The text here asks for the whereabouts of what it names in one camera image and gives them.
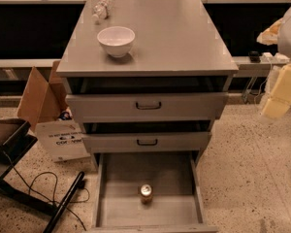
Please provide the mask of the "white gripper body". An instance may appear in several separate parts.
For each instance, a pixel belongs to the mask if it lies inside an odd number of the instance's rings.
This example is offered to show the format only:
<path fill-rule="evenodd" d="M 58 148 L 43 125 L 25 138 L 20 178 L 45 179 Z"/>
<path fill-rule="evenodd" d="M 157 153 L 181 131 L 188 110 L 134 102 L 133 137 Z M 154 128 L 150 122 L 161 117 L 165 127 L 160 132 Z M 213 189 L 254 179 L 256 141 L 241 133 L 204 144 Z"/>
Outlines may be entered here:
<path fill-rule="evenodd" d="M 261 116 L 281 118 L 291 107 L 291 63 L 275 66 L 270 72 L 261 99 Z"/>

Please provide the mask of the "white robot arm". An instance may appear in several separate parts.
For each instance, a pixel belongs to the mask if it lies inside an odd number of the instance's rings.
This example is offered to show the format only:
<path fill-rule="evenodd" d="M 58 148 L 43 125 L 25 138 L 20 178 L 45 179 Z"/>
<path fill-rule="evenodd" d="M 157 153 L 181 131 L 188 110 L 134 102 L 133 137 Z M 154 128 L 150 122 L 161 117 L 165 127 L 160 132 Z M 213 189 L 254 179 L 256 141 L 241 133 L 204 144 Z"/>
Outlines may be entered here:
<path fill-rule="evenodd" d="M 261 33 L 257 41 L 265 45 L 277 44 L 278 52 L 290 59 L 283 67 L 272 68 L 260 101 L 261 117 L 276 120 L 291 107 L 291 7 L 283 18 Z"/>

